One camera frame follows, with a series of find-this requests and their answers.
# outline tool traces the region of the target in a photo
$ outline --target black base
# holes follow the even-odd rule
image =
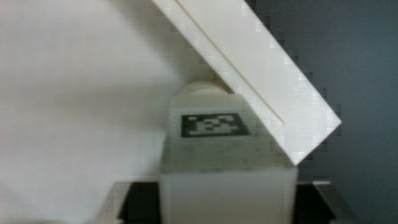
[[[159,183],[134,183],[120,219],[125,224],[161,224]],[[294,224],[329,224],[337,219],[313,184],[297,185]]]

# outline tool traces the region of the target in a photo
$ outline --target dark background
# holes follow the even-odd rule
[[[398,223],[398,1],[248,0],[344,125],[301,164],[374,224]]]

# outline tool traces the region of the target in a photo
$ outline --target white panel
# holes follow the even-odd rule
[[[342,121],[244,0],[155,0],[296,164]]]
[[[157,178],[171,97],[212,73],[161,14],[148,0],[2,0],[2,224],[111,224],[114,183]]]

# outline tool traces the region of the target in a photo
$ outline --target white backdrop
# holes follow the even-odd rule
[[[2,224],[93,223],[157,178],[169,99],[212,76],[152,1],[2,1]]]

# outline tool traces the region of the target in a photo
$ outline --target white board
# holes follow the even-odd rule
[[[244,0],[153,0],[294,164],[342,121]]]

